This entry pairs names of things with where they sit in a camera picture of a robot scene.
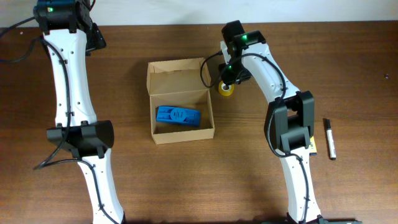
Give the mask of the blue plastic holder case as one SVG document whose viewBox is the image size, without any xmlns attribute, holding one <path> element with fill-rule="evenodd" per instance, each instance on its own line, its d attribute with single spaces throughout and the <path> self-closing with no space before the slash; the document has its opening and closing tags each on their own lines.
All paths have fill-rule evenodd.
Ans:
<svg viewBox="0 0 398 224">
<path fill-rule="evenodd" d="M 158 107 L 156 121 L 161 123 L 199 127 L 201 112 L 188 108 L 160 106 Z"/>
</svg>

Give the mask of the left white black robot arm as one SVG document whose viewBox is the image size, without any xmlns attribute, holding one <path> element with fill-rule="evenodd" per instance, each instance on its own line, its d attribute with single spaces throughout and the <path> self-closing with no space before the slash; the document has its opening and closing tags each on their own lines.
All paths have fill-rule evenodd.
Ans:
<svg viewBox="0 0 398 224">
<path fill-rule="evenodd" d="M 86 57 L 106 47 L 105 39 L 90 17 L 91 1 L 38 1 L 34 18 L 43 35 L 52 63 L 57 110 L 55 126 L 47 139 L 56 150 L 37 169 L 76 163 L 88 188 L 93 223 L 125 223 L 111 169 L 114 129 L 111 121 L 99 121 L 94 111 Z"/>
</svg>

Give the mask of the yellow clear tape roll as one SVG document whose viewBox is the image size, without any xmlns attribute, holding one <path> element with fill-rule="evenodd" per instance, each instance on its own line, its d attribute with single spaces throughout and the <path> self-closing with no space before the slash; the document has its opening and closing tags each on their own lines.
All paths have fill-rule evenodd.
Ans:
<svg viewBox="0 0 398 224">
<path fill-rule="evenodd" d="M 223 81 L 221 81 L 218 85 L 218 93 L 221 96 L 231 96 L 234 91 L 234 85 L 227 85 Z"/>
</svg>

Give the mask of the yellow highlighter dark cap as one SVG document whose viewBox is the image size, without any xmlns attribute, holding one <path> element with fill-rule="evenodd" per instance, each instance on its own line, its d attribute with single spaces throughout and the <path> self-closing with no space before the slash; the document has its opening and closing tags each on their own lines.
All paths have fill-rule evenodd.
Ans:
<svg viewBox="0 0 398 224">
<path fill-rule="evenodd" d="M 314 137 L 310 138 L 309 150 L 310 150 L 310 155 L 311 156 L 316 156 L 317 155 L 317 147 L 316 147 L 316 144 L 315 144 L 315 138 Z"/>
</svg>

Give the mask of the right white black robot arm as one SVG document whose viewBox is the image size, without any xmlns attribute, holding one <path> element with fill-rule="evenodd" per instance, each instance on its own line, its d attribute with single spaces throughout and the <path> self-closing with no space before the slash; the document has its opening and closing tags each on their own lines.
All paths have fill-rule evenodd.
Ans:
<svg viewBox="0 0 398 224">
<path fill-rule="evenodd" d="M 246 32 L 240 21 L 221 30 L 225 85 L 253 78 L 268 107 L 264 133 L 272 153 L 280 159 L 288 191 L 289 223 L 325 223 L 317 204 L 310 173 L 310 143 L 315 127 L 315 100 L 284 75 L 260 31 Z"/>
</svg>

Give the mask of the brown cardboard box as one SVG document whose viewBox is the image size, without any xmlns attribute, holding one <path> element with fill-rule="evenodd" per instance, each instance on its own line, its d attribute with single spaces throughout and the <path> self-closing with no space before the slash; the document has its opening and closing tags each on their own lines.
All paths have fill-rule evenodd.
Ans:
<svg viewBox="0 0 398 224">
<path fill-rule="evenodd" d="M 202 81 L 210 81 L 204 58 L 190 58 L 148 63 L 147 91 L 150 100 L 150 128 L 156 144 L 212 139 L 215 122 L 210 89 Z M 161 123 L 156 120 L 160 106 L 198 110 L 198 127 Z"/>
</svg>

